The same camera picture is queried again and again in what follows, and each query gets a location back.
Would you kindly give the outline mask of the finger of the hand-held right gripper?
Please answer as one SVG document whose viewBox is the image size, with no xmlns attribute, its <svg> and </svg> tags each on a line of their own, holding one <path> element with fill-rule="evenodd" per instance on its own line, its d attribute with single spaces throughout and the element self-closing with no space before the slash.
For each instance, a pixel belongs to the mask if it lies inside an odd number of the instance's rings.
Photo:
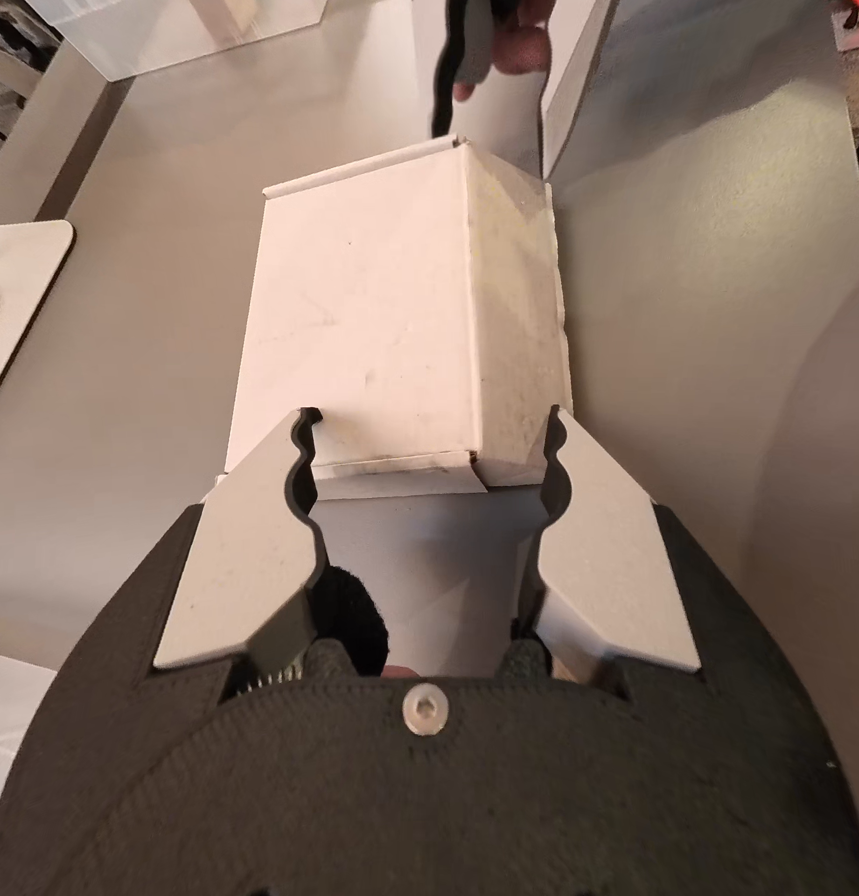
<svg viewBox="0 0 859 896">
<path fill-rule="evenodd" d="M 467 1 L 446 1 L 445 39 L 435 64 L 430 132 L 433 139 L 446 136 L 454 116 L 454 84 L 466 52 Z"/>
<path fill-rule="evenodd" d="M 557 1 L 547 20 L 549 65 L 539 99 L 540 171 L 548 181 L 592 83 L 616 1 Z"/>
</svg>

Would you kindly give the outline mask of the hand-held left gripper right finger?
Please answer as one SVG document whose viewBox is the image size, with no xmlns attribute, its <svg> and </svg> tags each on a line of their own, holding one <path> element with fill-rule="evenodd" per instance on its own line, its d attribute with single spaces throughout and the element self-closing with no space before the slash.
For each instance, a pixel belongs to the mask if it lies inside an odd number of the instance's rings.
<svg viewBox="0 0 859 896">
<path fill-rule="evenodd" d="M 554 677 L 577 684 L 618 658 L 697 672 L 699 652 L 650 496 L 557 405 L 544 458 L 547 517 L 526 548 L 521 637 L 536 636 Z"/>
</svg>

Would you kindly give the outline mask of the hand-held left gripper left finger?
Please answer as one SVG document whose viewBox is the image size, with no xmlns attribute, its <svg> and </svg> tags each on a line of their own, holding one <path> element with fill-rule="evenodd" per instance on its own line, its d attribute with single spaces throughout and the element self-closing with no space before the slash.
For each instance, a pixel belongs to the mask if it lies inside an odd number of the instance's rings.
<svg viewBox="0 0 859 896">
<path fill-rule="evenodd" d="M 211 489 L 154 656 L 173 670 L 243 658 L 285 670 L 315 638 L 329 561 L 311 471 L 316 408 L 294 409 Z"/>
</svg>

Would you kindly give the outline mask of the white cardboard box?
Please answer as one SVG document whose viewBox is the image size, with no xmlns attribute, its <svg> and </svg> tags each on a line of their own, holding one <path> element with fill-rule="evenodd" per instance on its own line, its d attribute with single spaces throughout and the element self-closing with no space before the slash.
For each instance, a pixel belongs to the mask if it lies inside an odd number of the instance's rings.
<svg viewBox="0 0 859 896">
<path fill-rule="evenodd" d="M 550 185 L 448 136 L 264 197 L 223 472 L 313 407 L 322 500 L 539 484 L 573 407 Z"/>
</svg>

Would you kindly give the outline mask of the person's right hand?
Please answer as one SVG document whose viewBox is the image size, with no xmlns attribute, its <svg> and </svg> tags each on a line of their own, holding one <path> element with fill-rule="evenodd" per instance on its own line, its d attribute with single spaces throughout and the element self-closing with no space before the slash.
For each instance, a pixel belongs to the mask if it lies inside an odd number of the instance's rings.
<svg viewBox="0 0 859 896">
<path fill-rule="evenodd" d="M 496 24 L 491 64 L 505 76 L 546 73 L 551 59 L 547 24 L 555 1 L 520 1 Z"/>
</svg>

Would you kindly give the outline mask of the clear plastic container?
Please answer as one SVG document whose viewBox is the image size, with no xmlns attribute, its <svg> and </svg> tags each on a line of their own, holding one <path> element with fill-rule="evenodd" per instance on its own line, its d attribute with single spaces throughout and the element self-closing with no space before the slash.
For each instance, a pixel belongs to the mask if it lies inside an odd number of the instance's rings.
<svg viewBox="0 0 859 896">
<path fill-rule="evenodd" d="M 317 25 L 325 1 L 30 1 L 110 83 Z"/>
</svg>

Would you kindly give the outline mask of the clear plastic bin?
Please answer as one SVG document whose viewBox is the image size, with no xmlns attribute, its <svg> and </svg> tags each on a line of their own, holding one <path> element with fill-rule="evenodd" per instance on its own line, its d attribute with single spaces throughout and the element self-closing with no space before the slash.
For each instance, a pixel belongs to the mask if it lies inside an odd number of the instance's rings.
<svg viewBox="0 0 859 896">
<path fill-rule="evenodd" d="M 0 793 L 56 672 L 0 655 Z"/>
</svg>

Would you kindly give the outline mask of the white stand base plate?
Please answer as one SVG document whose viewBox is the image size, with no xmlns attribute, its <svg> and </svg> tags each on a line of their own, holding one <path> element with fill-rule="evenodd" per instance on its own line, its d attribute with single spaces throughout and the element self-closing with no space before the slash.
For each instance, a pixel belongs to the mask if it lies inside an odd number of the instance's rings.
<svg viewBox="0 0 859 896">
<path fill-rule="evenodd" d="M 0 384 L 75 240 L 65 219 L 0 225 Z"/>
</svg>

